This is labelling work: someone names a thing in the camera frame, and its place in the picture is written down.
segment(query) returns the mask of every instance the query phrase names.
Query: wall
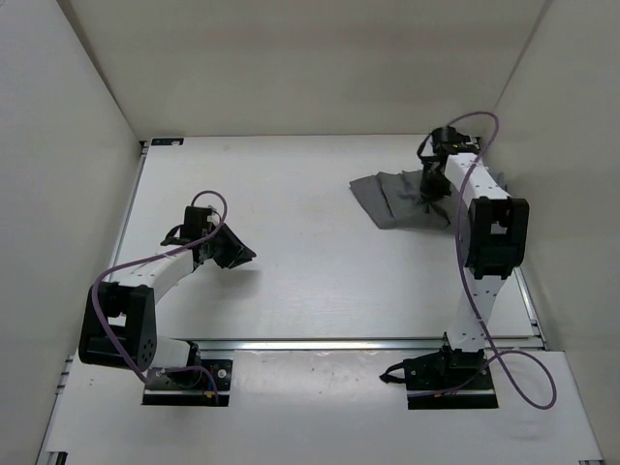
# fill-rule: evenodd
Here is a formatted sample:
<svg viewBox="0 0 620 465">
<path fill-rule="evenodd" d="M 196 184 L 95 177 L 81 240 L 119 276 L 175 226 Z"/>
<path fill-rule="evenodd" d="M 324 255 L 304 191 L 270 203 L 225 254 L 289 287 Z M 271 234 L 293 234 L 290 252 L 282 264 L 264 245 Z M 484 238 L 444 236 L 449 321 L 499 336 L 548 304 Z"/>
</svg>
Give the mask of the wall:
<svg viewBox="0 0 620 465">
<path fill-rule="evenodd" d="M 56 2 L 0 5 L 0 463 L 31 465 L 140 146 Z"/>
<path fill-rule="evenodd" d="M 61 0 L 138 136 L 411 134 L 492 108 L 543 0 Z"/>
<path fill-rule="evenodd" d="M 489 155 L 531 204 L 525 272 L 606 463 L 620 463 L 620 2 L 555 1 L 497 111 Z"/>
</svg>

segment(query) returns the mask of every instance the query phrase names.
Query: purple cable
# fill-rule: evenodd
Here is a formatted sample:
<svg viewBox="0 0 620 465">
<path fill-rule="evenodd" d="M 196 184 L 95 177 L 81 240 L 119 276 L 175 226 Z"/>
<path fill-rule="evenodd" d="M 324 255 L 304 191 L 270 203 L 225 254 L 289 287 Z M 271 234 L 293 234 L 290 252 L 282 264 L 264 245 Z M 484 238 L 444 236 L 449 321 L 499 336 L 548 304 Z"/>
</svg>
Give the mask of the purple cable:
<svg viewBox="0 0 620 465">
<path fill-rule="evenodd" d="M 461 251 L 461 247 L 460 247 L 460 241 L 461 241 L 461 210 L 462 210 L 462 203 L 463 203 L 463 194 L 465 192 L 465 187 L 467 186 L 467 182 L 469 181 L 469 178 L 472 176 L 472 173 L 474 172 L 474 169 L 476 168 L 478 162 L 484 156 L 484 154 L 486 154 L 486 152 L 488 151 L 488 149 L 491 146 L 491 144 L 497 138 L 497 134 L 500 131 L 500 120 L 497 117 L 497 115 L 495 113 L 492 113 L 491 111 L 472 111 L 470 113 L 465 113 L 465 114 L 463 114 L 463 115 L 461 115 L 461 116 L 459 116 L 457 118 L 452 119 L 452 121 L 449 122 L 446 125 L 446 126 L 451 126 L 452 124 L 457 123 L 458 121 L 461 121 L 462 119 L 469 118 L 471 116 L 479 116 L 479 115 L 490 116 L 491 118 L 493 118 L 493 121 L 495 122 L 495 129 L 493 130 L 493 134 L 489 138 L 488 142 L 484 145 L 483 148 L 480 149 L 480 153 L 476 157 L 476 160 L 474 160 L 474 163 L 472 163 L 472 165 L 469 167 L 469 169 L 465 173 L 465 177 L 463 178 L 463 183 L 461 184 L 461 187 L 460 187 L 460 189 L 458 191 L 458 198 L 456 199 L 456 201 L 457 201 L 457 208 L 456 208 L 456 233 L 454 235 L 454 242 L 455 242 L 455 245 L 456 245 L 456 262 L 458 264 L 458 272 L 460 273 L 461 282 L 463 284 L 463 290 L 465 291 L 465 295 L 467 296 L 467 299 L 469 300 L 469 303 L 470 303 L 470 305 L 472 307 L 472 311 L 474 312 L 474 315 L 476 315 L 476 319 L 478 320 L 478 323 L 480 323 L 480 327 L 482 328 L 482 332 L 484 332 L 484 336 L 486 337 L 486 340 L 488 341 L 488 344 L 489 344 L 489 346 L 491 348 L 491 351 L 493 352 L 493 356 L 489 360 L 486 361 L 486 363 L 480 368 L 479 372 L 482 371 L 483 369 L 485 369 L 489 365 L 489 363 L 491 361 L 497 359 L 497 361 L 499 361 L 502 369 L 506 373 L 507 378 L 509 379 L 509 381 L 511 382 L 512 386 L 514 387 L 514 390 L 516 390 L 516 392 L 521 396 L 521 398 L 525 402 L 527 402 L 528 404 L 530 404 L 532 407 L 534 407 L 536 409 L 539 409 L 539 410 L 549 410 L 550 408 L 552 408 L 555 405 L 555 402 L 557 401 L 557 398 L 558 398 L 557 386 L 555 386 L 555 380 L 553 379 L 553 375 L 551 375 L 551 372 L 544 365 L 544 363 L 542 363 L 540 360 L 538 360 L 535 356 L 532 356 L 531 354 L 528 354 L 527 352 L 520 351 L 520 350 L 517 350 L 517 349 L 510 349 L 510 350 L 505 350 L 503 352 L 500 352 L 500 350 L 495 345 L 495 341 L 493 340 L 493 336 L 491 336 L 491 333 L 488 330 L 488 327 L 486 327 L 486 324 L 484 323 L 484 320 L 482 318 L 480 310 L 478 309 L 478 306 L 474 302 L 474 297 L 472 296 L 472 292 L 469 289 L 469 286 L 467 285 L 467 279 L 465 277 L 465 266 L 464 266 L 465 261 L 463 259 L 463 252 Z M 528 358 L 532 359 L 535 363 L 537 363 L 539 365 L 539 367 L 542 369 L 542 371 L 544 372 L 546 377 L 549 379 L 549 383 L 551 384 L 551 400 L 549 401 L 548 404 L 545 404 L 545 405 L 537 404 L 532 399 L 530 399 L 525 394 L 525 392 L 523 392 L 521 387 L 516 383 L 516 380 L 514 379 L 514 376 L 512 375 L 509 367 L 506 365 L 506 363 L 502 359 L 502 357 L 504 355 L 507 355 L 507 354 L 515 354 L 515 355 L 520 355 L 520 356 L 528 357 Z M 410 397 L 423 397 L 423 396 L 428 396 L 428 395 L 442 395 L 442 394 L 448 394 L 448 393 L 451 393 L 451 392 L 455 392 L 455 391 L 460 390 L 461 388 L 465 387 L 469 383 L 471 383 L 475 378 L 476 378 L 476 376 L 472 377 L 471 379 L 467 380 L 465 383 L 463 383 L 462 385 L 459 385 L 457 387 L 450 387 L 448 389 L 434 390 L 434 391 L 429 391 L 429 392 L 414 393 L 414 394 L 410 394 Z"/>
<path fill-rule="evenodd" d="M 150 264 L 152 262 L 157 262 L 158 260 L 162 260 L 169 256 L 179 254 L 183 252 L 184 250 L 189 250 L 192 247 L 196 247 L 197 245 L 200 245 L 203 242 L 206 242 L 207 240 L 211 239 L 218 231 L 220 231 L 220 229 L 222 228 L 222 225 L 224 225 L 224 221 L 226 220 L 226 215 L 228 214 L 229 207 L 228 207 L 228 204 L 226 203 L 226 199 L 224 199 L 224 196 L 222 196 L 222 194 L 220 194 L 219 192 L 215 192 L 215 191 L 198 192 L 192 199 L 191 205 L 194 205 L 194 203 L 199 197 L 207 195 L 207 194 L 217 197 L 218 199 L 220 199 L 220 201 L 222 201 L 222 204 L 224 205 L 224 211 L 222 212 L 221 221 L 218 223 L 218 225 L 215 227 L 215 229 L 212 232 L 207 234 L 205 237 L 201 237 L 200 239 L 190 242 L 189 244 L 177 247 L 176 249 L 173 249 L 170 252 L 167 252 L 166 254 L 153 255 L 152 257 L 134 260 L 133 262 L 118 264 L 116 266 L 113 266 L 112 268 L 108 268 L 106 271 L 104 271 L 99 276 L 97 276 L 97 278 L 95 278 L 95 282 L 93 283 L 93 286 L 90 290 L 90 298 L 93 302 L 95 314 L 97 315 L 97 318 L 99 319 L 99 323 L 101 323 L 101 326 L 104 329 L 104 332 L 108 336 L 114 348 L 116 348 L 116 351 L 118 351 L 120 356 L 123 357 L 123 360 L 125 360 L 125 363 L 127 363 L 127 366 L 129 366 L 136 373 L 139 380 L 142 381 L 143 383 L 146 383 L 146 377 L 140 372 L 140 369 L 138 368 L 136 363 L 132 360 L 130 355 L 127 353 L 123 345 L 120 343 L 120 341 L 116 337 L 116 334 L 114 334 L 114 331 L 112 331 L 112 328 L 109 326 L 108 320 L 106 319 L 106 316 L 104 315 L 104 311 L 101 308 L 101 303 L 99 302 L 99 287 L 101 286 L 101 283 L 104 281 L 106 276 L 112 274 L 115 271 L 119 271 L 125 268 L 130 268 L 132 266 L 137 266 L 139 264 Z M 213 385 L 213 392 L 215 393 L 215 400 L 216 402 L 218 402 L 218 393 L 217 393 L 217 387 L 215 385 L 215 381 L 213 380 L 213 376 L 211 375 L 211 373 L 209 373 L 208 370 L 206 370 L 204 367 L 185 366 L 182 368 L 165 368 L 164 369 L 164 372 L 170 372 L 170 373 L 176 373 L 176 372 L 182 372 L 182 371 L 201 371 L 202 373 L 205 373 L 207 378 L 209 379 L 209 382 Z"/>
</svg>

